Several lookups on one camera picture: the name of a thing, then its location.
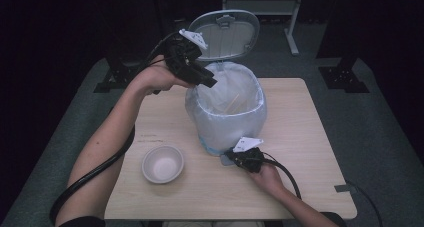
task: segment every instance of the bowl rim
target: bowl rim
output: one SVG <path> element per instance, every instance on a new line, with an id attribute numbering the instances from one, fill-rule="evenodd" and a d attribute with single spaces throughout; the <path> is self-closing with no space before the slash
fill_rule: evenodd
<path id="1" fill-rule="evenodd" d="M 156 152 L 157 150 L 164 149 L 164 148 L 175 150 L 178 153 L 178 156 L 181 157 L 181 165 L 180 165 L 178 171 L 175 173 L 175 175 L 172 176 L 171 178 L 169 178 L 167 180 L 154 180 L 150 176 L 147 175 L 146 170 L 145 170 L 145 163 L 146 163 L 147 158 L 149 156 L 151 156 L 153 152 Z M 184 155 L 179 148 L 177 148 L 177 147 L 175 147 L 174 145 L 171 145 L 171 144 L 163 144 L 163 145 L 151 148 L 144 155 L 144 158 L 143 158 L 143 161 L 142 161 L 142 164 L 141 164 L 141 169 L 142 169 L 144 177 L 148 181 L 155 183 L 155 184 L 165 184 L 165 183 L 169 183 L 169 182 L 173 181 L 174 179 L 176 179 L 181 174 L 183 168 L 184 168 Z"/>

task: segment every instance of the human arm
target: human arm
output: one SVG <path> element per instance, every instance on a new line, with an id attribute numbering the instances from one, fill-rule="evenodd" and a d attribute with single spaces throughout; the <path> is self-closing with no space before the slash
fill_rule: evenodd
<path id="1" fill-rule="evenodd" d="M 163 56 L 159 56 L 153 62 L 162 58 Z M 170 73 L 163 61 L 138 74 L 84 146 L 74 164 L 68 186 L 121 149 L 131 133 L 140 105 L 146 95 L 153 90 L 169 90 L 175 84 L 191 87 Z M 72 195 L 59 211 L 55 225 L 59 226 L 68 220 L 82 216 L 103 219 L 122 163 L 123 157 Z"/>
<path id="2" fill-rule="evenodd" d="M 249 176 L 261 189 L 278 200 L 302 226 L 337 226 L 284 187 L 275 166 L 264 163 L 259 173 L 249 173 Z"/>

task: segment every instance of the black sleeve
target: black sleeve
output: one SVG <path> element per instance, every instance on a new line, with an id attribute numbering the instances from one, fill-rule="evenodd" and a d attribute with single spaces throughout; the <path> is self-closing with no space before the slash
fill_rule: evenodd
<path id="1" fill-rule="evenodd" d="M 79 217 L 63 223 L 60 227 L 105 227 L 106 222 L 94 216 Z"/>

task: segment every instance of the plastic bag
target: plastic bag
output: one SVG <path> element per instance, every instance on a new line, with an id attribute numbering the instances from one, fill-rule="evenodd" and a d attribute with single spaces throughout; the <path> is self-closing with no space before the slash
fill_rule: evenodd
<path id="1" fill-rule="evenodd" d="M 185 107 L 202 146 L 212 155 L 234 147 L 241 137 L 258 136 L 267 116 L 266 99 L 256 76 L 232 62 L 206 66 L 218 82 L 187 90 Z"/>

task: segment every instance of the white bowl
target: white bowl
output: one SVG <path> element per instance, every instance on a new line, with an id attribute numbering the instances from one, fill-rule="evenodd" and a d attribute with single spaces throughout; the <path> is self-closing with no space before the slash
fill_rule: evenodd
<path id="1" fill-rule="evenodd" d="M 180 150 L 163 145 L 149 150 L 144 156 L 142 171 L 144 177 L 156 184 L 171 182 L 181 173 L 184 158 Z"/>

